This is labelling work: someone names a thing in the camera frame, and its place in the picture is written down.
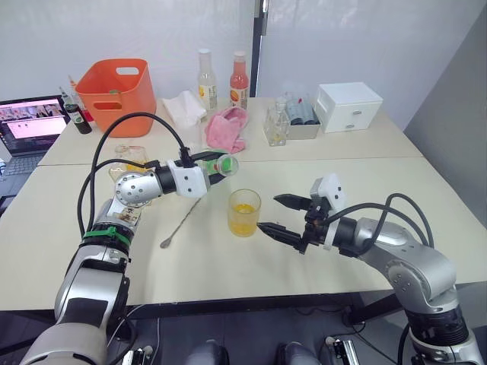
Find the white table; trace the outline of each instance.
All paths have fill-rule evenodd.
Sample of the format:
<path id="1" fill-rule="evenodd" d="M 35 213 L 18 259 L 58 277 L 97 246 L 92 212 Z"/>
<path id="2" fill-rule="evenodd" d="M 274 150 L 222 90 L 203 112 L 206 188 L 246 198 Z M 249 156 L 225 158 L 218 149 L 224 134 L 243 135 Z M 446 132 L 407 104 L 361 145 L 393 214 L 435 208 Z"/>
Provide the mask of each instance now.
<path id="1" fill-rule="evenodd" d="M 76 200 L 88 169 L 38 167 L 0 220 L 0 310 L 53 307 L 80 240 Z M 238 238 L 228 230 L 228 196 L 235 189 L 249 188 L 262 197 L 260 221 L 278 221 L 302 232 L 304 212 L 287 209 L 272 197 L 285 192 L 306 196 L 313 181 L 330 172 L 339 174 L 349 205 L 383 202 L 391 192 L 410 195 L 428 217 L 437 249 L 456 265 L 457 282 L 487 280 L 485 228 L 423 157 L 243 162 L 237 175 L 212 187 L 168 249 L 160 249 L 159 243 L 194 201 L 171 194 L 145 209 L 130 252 L 129 303 L 390 288 L 374 269 L 340 256 L 335 249 L 310 246 L 306 255 L 300 255 L 260 231 Z M 101 170 L 97 209 L 112 194 L 111 178 Z M 408 206 L 398 202 L 397 207 L 419 222 Z M 379 212 L 352 216 L 378 217 Z"/>
<path id="2" fill-rule="evenodd" d="M 421 157 L 421 152 L 386 116 L 379 112 L 369 129 L 363 131 L 328 133 L 318 132 L 311 140 L 288 141 L 283 147 L 270 147 L 263 134 L 266 108 L 272 98 L 249 99 L 249 122 L 242 132 L 247 148 L 237 154 L 239 161 L 332 160 L 369 157 Z M 219 104 L 223 109 L 227 103 Z M 158 101 L 157 114 L 172 124 L 163 103 Z M 93 131 L 81 135 L 72 123 L 49 149 L 40 165 L 90 164 L 101 137 L 93 124 Z M 173 136 L 159 123 L 140 138 L 108 138 L 103 146 L 100 161 L 115 157 L 118 144 L 144 146 L 150 159 L 165 161 L 178 158 L 178 147 Z"/>

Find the metal spoon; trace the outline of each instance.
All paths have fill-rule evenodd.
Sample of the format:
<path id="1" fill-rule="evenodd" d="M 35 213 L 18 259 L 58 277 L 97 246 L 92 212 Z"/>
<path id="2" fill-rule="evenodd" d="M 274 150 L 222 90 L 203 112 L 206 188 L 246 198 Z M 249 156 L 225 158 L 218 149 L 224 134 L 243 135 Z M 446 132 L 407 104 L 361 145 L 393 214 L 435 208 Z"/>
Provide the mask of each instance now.
<path id="1" fill-rule="evenodd" d="M 191 209 L 188 211 L 188 213 L 184 216 L 183 220 L 181 221 L 180 225 L 176 227 L 176 229 L 174 230 L 174 232 L 167 238 L 165 239 L 164 241 L 161 242 L 161 248 L 162 249 L 166 249 L 167 247 L 169 247 L 170 245 L 170 241 L 173 239 L 174 235 L 177 233 L 177 231 L 181 228 L 181 226 L 183 225 L 184 221 L 188 218 L 188 216 L 191 214 L 191 212 L 193 211 L 193 209 L 195 208 L 195 206 L 199 203 L 199 201 L 201 200 L 201 198 L 199 198 L 195 204 L 193 204 L 193 206 L 191 207 Z"/>

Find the label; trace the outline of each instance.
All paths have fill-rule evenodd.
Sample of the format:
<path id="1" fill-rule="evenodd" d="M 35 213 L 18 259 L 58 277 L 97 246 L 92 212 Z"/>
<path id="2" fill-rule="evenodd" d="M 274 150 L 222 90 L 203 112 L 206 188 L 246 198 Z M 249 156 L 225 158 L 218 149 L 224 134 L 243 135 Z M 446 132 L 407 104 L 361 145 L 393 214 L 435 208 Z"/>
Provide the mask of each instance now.
<path id="1" fill-rule="evenodd" d="M 230 89 L 230 102 L 232 106 L 239 106 L 240 108 L 247 108 L 247 94 L 249 88 L 245 89 Z"/>
<path id="2" fill-rule="evenodd" d="M 69 118 L 71 118 L 71 120 L 73 121 L 73 123 L 79 124 L 84 122 L 84 119 L 79 112 L 68 113 L 68 115 Z"/>
<path id="3" fill-rule="evenodd" d="M 115 218 L 120 219 L 121 221 L 127 222 L 128 224 L 135 226 L 137 224 L 141 212 L 142 210 L 139 208 L 127 207 L 122 210 L 122 213 L 113 213 L 113 216 Z"/>
<path id="4" fill-rule="evenodd" d="M 199 97 L 207 110 L 216 109 L 216 85 L 199 85 Z"/>

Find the sauce bottle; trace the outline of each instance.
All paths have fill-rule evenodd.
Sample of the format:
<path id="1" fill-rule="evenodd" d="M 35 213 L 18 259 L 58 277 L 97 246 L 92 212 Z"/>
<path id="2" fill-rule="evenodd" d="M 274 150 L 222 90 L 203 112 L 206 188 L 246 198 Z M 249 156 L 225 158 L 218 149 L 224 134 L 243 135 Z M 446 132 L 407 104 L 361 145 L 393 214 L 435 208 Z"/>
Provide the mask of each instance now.
<path id="1" fill-rule="evenodd" d="M 86 135 L 91 132 L 91 127 L 84 115 L 81 114 L 81 109 L 78 104 L 65 104 L 64 110 L 68 113 L 69 118 L 71 118 L 81 134 Z"/>
<path id="2" fill-rule="evenodd" d="M 245 52 L 234 52 L 234 73 L 230 77 L 230 102 L 232 106 L 247 108 L 249 78 L 245 69 Z"/>

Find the white drawer box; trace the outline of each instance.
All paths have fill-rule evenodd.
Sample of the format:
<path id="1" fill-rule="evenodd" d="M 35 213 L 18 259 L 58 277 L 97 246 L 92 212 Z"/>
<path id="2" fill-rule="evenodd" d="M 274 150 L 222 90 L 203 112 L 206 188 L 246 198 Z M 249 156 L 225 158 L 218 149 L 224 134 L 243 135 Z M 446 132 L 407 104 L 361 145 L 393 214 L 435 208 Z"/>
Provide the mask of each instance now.
<path id="1" fill-rule="evenodd" d="M 314 111 L 325 133 L 366 129 L 382 104 L 363 82 L 321 84 Z"/>

